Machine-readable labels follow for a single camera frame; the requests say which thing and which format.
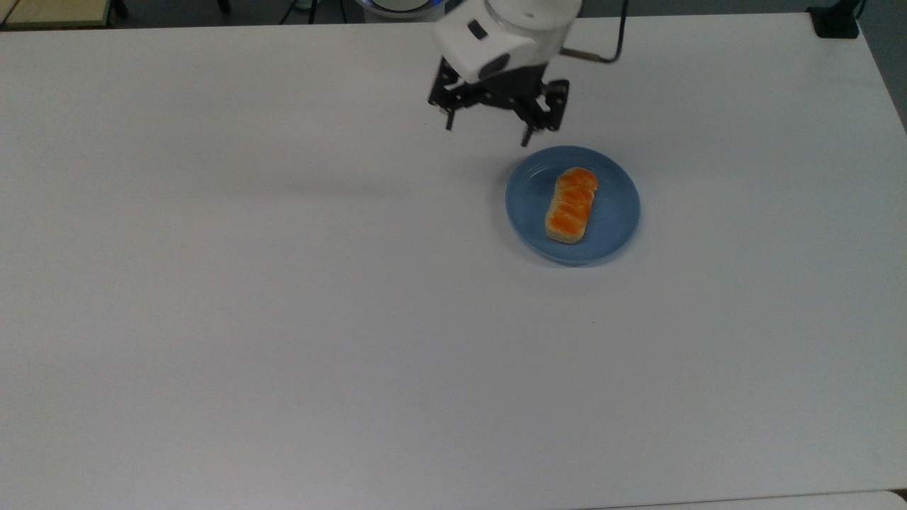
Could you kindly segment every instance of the food on plate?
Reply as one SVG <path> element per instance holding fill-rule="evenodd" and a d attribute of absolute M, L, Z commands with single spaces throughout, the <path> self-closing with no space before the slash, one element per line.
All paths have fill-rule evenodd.
<path fill-rule="evenodd" d="M 599 188 L 595 174 L 574 167 L 561 174 L 554 184 L 554 196 L 545 214 L 545 234 L 567 244 L 576 244 L 586 233 L 592 201 Z"/>

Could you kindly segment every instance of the white table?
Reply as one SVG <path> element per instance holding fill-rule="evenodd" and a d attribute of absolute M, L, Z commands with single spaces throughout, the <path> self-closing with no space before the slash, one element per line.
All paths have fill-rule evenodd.
<path fill-rule="evenodd" d="M 552 63 L 526 150 L 512 113 L 444 130 L 429 28 L 0 34 L 0 508 L 907 485 L 907 137 L 863 39 L 631 19 L 618 64 Z M 559 144 L 639 188 L 607 264 L 506 220 Z"/>

